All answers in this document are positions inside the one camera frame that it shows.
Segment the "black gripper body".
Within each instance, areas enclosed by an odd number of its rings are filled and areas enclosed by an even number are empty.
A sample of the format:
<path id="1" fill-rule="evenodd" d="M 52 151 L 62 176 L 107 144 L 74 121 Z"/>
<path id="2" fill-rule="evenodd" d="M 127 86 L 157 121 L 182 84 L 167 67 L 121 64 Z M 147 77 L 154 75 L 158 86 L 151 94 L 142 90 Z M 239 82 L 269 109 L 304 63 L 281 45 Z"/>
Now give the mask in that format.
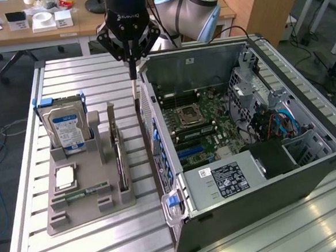
<path id="1" fill-rule="evenodd" d="M 119 41 L 139 40 L 148 26 L 146 0 L 105 0 L 105 25 Z"/>

